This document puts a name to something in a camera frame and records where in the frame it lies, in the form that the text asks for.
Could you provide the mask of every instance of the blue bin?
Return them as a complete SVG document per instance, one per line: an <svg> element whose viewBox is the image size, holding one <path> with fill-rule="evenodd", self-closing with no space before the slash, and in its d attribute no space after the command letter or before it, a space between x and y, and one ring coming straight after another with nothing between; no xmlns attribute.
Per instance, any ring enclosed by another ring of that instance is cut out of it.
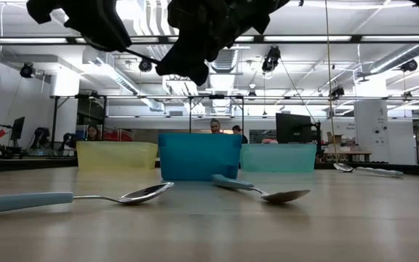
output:
<svg viewBox="0 0 419 262"><path fill-rule="evenodd" d="M247 144L242 169L247 172L313 172L314 144Z"/></svg>
<svg viewBox="0 0 419 262"><path fill-rule="evenodd" d="M242 137L225 134L159 134L164 180L210 181L221 174L236 179Z"/></svg>

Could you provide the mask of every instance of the translucent container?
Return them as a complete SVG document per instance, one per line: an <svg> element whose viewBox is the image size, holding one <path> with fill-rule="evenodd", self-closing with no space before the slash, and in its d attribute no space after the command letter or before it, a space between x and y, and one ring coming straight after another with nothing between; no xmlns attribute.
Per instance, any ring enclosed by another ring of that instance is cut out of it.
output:
<svg viewBox="0 0 419 262"><path fill-rule="evenodd" d="M211 175L237 178L241 135L159 134L164 180L210 181Z"/></svg>
<svg viewBox="0 0 419 262"><path fill-rule="evenodd" d="M79 170L152 170L158 145L145 142L77 142Z"/></svg>
<svg viewBox="0 0 419 262"><path fill-rule="evenodd" d="M245 144L241 164L247 172L313 172L314 144Z"/></svg>

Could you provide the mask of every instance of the spoon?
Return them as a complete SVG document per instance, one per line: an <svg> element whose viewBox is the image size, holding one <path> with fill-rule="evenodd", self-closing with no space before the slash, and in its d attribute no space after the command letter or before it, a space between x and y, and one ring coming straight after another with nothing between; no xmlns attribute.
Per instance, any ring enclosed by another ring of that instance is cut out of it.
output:
<svg viewBox="0 0 419 262"><path fill-rule="evenodd" d="M169 182L156 186L150 186L148 188L121 196L118 199L106 196L74 196L71 192L4 195L0 196L0 212L28 207L67 204L72 203L72 201L76 199L104 199L123 205L136 205L157 197L173 185L174 183Z"/></svg>
<svg viewBox="0 0 419 262"><path fill-rule="evenodd" d="M259 188L255 188L255 186L251 183L241 181L241 180L230 179L223 175L212 175L212 181L216 186L220 186L223 188L256 191L258 193L261 193L261 199L264 199L273 204L282 204L285 202L290 202L290 201L299 199L305 196L306 194L310 193L309 190L300 190L300 191L289 191L289 192L279 192L279 193L269 194L262 191Z"/></svg>
<svg viewBox="0 0 419 262"><path fill-rule="evenodd" d="M376 175L382 175L386 176L388 178L403 178L404 173L400 171L394 171L394 170L383 170L383 169L374 169L369 167L357 167L353 168L347 164L343 163L334 163L334 167L336 170L340 170L342 172L353 172L354 170L361 170L365 172L371 172Z"/></svg>

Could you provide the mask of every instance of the wooden table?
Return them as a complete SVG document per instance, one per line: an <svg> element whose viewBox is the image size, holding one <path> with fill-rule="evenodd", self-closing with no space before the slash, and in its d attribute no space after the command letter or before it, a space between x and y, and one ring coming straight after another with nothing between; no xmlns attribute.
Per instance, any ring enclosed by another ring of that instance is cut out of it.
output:
<svg viewBox="0 0 419 262"><path fill-rule="evenodd" d="M158 173L0 172L0 194L119 197L158 183ZM186 182L137 207L79 200L0 213L0 261L419 261L419 177L335 170L241 176L270 192L312 192L278 207L255 192Z"/></svg>
<svg viewBox="0 0 419 262"><path fill-rule="evenodd" d="M334 152L324 152L326 155L334 155ZM370 161L370 155L372 154L371 151L338 151L338 155L347 155L348 161L353 162L354 156L364 156L364 161Z"/></svg>

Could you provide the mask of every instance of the black monitor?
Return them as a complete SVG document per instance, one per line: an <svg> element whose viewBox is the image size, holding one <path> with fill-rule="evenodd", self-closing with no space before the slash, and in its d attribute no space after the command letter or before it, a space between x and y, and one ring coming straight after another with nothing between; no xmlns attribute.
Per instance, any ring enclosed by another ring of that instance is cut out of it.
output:
<svg viewBox="0 0 419 262"><path fill-rule="evenodd" d="M11 140L17 141L22 137L22 128L23 122L25 121L25 117L20 117L19 119L14 120L14 124L12 124L12 131L11 131Z"/></svg>
<svg viewBox="0 0 419 262"><path fill-rule="evenodd" d="M276 114L278 143L311 143L311 119L309 116Z"/></svg>

